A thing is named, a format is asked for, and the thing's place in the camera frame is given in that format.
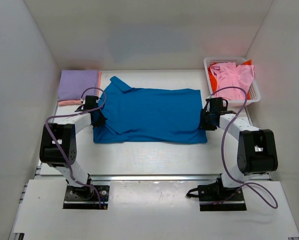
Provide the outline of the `blue polo t-shirt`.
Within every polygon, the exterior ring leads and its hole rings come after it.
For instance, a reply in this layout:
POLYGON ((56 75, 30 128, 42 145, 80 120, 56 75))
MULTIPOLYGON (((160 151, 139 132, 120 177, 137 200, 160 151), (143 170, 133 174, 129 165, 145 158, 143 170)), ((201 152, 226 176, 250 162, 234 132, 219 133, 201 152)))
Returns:
POLYGON ((199 129, 200 90, 136 88, 113 76, 101 96, 104 125, 93 128, 96 144, 168 142, 205 144, 199 129))

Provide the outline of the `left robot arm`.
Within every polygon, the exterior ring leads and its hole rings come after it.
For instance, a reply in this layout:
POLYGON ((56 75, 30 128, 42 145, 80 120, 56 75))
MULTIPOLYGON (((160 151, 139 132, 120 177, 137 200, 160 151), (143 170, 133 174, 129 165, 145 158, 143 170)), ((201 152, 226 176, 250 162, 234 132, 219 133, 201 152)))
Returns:
POLYGON ((82 199, 89 199, 94 194, 90 175, 83 170, 77 158, 76 135, 83 129, 96 124, 103 125, 106 118, 102 109, 107 96, 102 98, 88 95, 82 107, 67 115, 48 117, 42 131, 39 159, 42 163, 60 172, 71 187, 76 188, 82 199))

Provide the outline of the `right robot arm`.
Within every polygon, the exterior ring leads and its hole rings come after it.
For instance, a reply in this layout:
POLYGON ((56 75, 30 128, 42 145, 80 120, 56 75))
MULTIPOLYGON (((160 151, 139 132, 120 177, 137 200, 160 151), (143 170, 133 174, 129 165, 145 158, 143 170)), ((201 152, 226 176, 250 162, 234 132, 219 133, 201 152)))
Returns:
POLYGON ((228 110, 228 101, 221 98, 207 98, 206 105, 200 112, 199 128, 205 131, 224 130, 221 140, 221 157, 225 163, 224 145, 226 134, 238 141, 236 165, 220 176, 220 184, 213 188, 214 196, 226 200, 231 188, 238 188, 249 181, 255 174, 268 174, 278 169, 278 157, 273 131, 259 129, 228 110))

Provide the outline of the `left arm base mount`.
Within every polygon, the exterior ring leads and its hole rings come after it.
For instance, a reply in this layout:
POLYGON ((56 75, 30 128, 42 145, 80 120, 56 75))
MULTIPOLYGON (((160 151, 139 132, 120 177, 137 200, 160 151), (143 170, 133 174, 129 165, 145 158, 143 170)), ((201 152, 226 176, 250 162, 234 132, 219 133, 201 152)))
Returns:
POLYGON ((107 210, 109 207, 110 181, 89 181, 94 189, 86 186, 70 186, 67 184, 63 199, 63 209, 67 210, 107 210))

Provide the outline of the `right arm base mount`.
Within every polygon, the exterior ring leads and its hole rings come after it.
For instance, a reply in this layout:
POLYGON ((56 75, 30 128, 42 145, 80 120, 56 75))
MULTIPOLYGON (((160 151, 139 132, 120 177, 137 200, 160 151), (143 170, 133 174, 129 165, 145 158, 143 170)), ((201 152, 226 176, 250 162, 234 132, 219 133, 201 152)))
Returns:
POLYGON ((207 185, 190 189, 187 198, 198 198, 201 212, 239 212, 246 211, 243 191, 239 187, 224 187, 220 178, 207 185))

